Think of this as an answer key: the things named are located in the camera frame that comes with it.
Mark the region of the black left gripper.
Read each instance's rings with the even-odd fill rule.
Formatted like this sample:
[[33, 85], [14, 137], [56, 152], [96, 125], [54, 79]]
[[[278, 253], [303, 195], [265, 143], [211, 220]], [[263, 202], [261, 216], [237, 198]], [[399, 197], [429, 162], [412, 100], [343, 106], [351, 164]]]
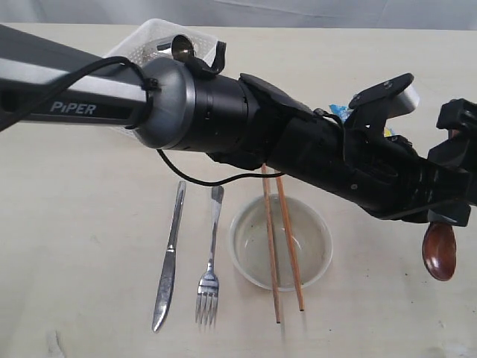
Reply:
[[365, 207], [382, 220], [441, 222], [465, 227], [470, 217], [470, 172], [476, 173], [476, 104], [452, 99], [440, 108], [437, 129], [448, 138], [420, 157], [403, 136], [384, 136], [381, 127], [339, 125], [344, 164], [384, 204]]

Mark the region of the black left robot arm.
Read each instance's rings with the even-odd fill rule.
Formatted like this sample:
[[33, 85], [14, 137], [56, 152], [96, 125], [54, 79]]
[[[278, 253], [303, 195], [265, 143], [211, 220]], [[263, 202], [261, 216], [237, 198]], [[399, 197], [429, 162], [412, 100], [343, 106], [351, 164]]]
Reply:
[[166, 57], [139, 66], [1, 27], [1, 128], [20, 121], [132, 130], [163, 153], [196, 151], [254, 178], [262, 165], [357, 204], [381, 220], [464, 227], [476, 205], [476, 105], [454, 99], [437, 127], [449, 138], [421, 157], [386, 122], [416, 107], [405, 73], [365, 89], [340, 119], [248, 74]]

